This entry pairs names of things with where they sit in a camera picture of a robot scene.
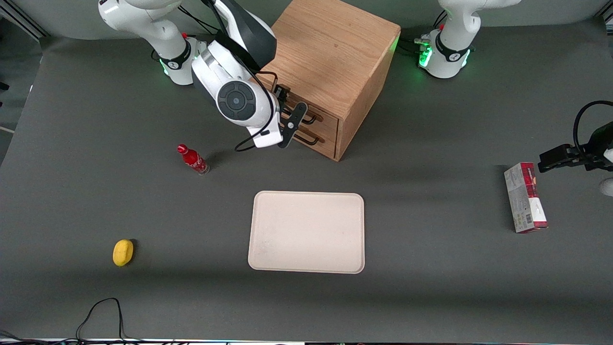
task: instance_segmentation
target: coca-cola bottle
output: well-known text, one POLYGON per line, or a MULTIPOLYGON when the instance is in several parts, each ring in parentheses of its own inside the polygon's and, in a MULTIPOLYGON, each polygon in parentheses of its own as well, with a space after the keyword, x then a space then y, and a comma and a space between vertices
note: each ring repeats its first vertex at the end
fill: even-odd
POLYGON ((204 175, 208 173, 209 166, 207 162, 202 159, 202 157, 198 154, 198 152, 190 149, 189 147, 181 144, 177 146, 177 152, 181 154, 183 157, 183 161, 185 164, 189 165, 190 168, 195 170, 198 175, 204 175))

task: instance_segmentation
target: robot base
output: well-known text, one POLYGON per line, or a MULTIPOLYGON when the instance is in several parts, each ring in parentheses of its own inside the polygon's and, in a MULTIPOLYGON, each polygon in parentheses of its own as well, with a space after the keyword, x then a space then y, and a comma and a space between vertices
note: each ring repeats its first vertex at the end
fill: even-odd
POLYGON ((422 53, 419 55, 417 65, 436 78, 448 79, 458 74, 466 65, 466 59, 470 54, 470 50, 464 56, 459 56, 457 61, 448 62, 445 56, 434 45, 429 43, 434 42, 440 33, 441 31, 436 29, 422 35, 421 41, 428 43, 423 44, 422 53))

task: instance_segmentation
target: gray table surface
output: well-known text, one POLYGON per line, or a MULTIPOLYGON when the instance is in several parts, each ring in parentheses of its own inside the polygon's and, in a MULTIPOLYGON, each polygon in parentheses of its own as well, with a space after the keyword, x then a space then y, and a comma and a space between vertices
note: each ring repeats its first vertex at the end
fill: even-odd
MULTIPOLYGON (((486 28, 452 80, 398 53, 335 163, 298 143, 233 153, 245 129, 173 85, 145 41, 46 41, 0 169, 0 328, 71 336, 93 303, 117 297, 140 338, 611 343, 607 174, 539 175, 550 228, 530 235, 512 230, 502 176, 569 142, 584 104, 611 99, 606 44, 598 20, 486 28), (184 166, 181 142, 209 158, 209 175, 184 166), (261 190, 361 194, 364 271, 252 270, 261 190), (139 249, 119 269, 122 238, 139 249)), ((582 137, 610 120, 590 110, 582 137)), ((102 305, 84 336, 115 337, 116 325, 102 305)))

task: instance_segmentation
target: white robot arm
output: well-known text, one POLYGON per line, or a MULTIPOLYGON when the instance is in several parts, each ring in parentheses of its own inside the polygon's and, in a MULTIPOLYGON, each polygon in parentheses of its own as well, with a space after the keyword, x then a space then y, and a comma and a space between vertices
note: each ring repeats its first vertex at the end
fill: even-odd
POLYGON ((98 11, 111 28, 147 40, 173 82, 190 85, 191 63, 200 55, 201 43, 184 38, 173 22, 163 19, 180 5, 181 0, 99 0, 98 11))
POLYGON ((275 35, 260 18, 234 0, 211 0, 210 3, 213 11, 227 21, 227 36, 217 35, 193 62, 194 86, 203 91, 228 121, 247 127, 256 147, 283 142, 277 98, 249 81, 253 77, 249 69, 260 71, 275 58, 275 35))
MULTIPOLYGON (((299 103, 290 111, 283 96, 278 99, 255 78, 254 73, 276 55, 276 37, 271 28, 234 0, 202 2, 211 7, 222 26, 222 32, 208 47, 194 38, 183 37, 174 23, 163 19, 181 5, 181 0, 99 0, 98 10, 111 28, 146 39, 173 82, 193 83, 226 119, 247 127, 251 136, 244 142, 252 139, 254 147, 287 147, 308 107, 299 103), (282 111, 289 118, 282 119, 282 111)), ((275 92, 281 95, 288 91, 275 92)), ((241 144, 235 150, 241 151, 241 144)))
POLYGON ((477 11, 500 9, 518 4, 521 0, 438 0, 448 13, 444 29, 434 29, 416 39, 423 44, 419 66, 431 75, 447 79, 454 77, 470 54, 470 44, 481 28, 477 11))

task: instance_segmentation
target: wooden box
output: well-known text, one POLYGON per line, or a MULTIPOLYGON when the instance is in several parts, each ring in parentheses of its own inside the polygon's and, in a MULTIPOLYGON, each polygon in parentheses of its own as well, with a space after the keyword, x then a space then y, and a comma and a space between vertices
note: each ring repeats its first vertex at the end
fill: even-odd
MULTIPOLYGON (((293 0, 272 26, 276 58, 264 71, 308 104, 296 141, 340 161, 379 96, 400 27, 340 0, 293 0)), ((271 86, 273 78, 261 74, 271 86)))

